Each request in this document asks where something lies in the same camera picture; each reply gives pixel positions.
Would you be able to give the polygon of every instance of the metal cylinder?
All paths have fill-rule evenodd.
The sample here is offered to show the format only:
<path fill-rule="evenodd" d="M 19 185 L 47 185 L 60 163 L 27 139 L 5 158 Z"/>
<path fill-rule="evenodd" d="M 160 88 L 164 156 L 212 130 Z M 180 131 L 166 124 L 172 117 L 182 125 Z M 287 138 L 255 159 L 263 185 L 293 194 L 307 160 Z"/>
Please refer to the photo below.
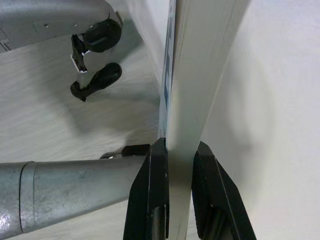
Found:
<path fill-rule="evenodd" d="M 0 240 L 127 199 L 144 159 L 0 164 Z"/>
<path fill-rule="evenodd" d="M 85 33 L 91 26 L 121 20 L 104 0 L 1 0 L 0 43 L 6 50 Z"/>

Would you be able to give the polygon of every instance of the white wall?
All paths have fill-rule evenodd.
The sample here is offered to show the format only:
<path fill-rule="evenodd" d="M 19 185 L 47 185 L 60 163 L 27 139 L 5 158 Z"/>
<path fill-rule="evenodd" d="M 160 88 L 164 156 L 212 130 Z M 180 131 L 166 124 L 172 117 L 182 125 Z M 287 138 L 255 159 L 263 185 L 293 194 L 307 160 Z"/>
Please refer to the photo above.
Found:
<path fill-rule="evenodd" d="M 260 240 L 320 238 L 319 13 L 319 0 L 252 0 L 203 133 Z"/>

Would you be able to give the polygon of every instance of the silver metal tube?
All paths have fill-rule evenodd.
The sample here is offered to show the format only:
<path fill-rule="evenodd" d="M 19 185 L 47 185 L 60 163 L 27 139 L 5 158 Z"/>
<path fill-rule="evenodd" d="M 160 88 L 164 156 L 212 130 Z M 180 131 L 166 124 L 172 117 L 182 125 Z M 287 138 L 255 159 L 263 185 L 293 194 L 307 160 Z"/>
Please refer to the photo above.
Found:
<path fill-rule="evenodd" d="M 1 0 L 0 44 L 9 51 L 58 36 L 80 34 L 107 18 L 121 25 L 104 0 Z"/>
<path fill-rule="evenodd" d="M 144 159 L 0 164 L 0 239 L 127 199 Z"/>

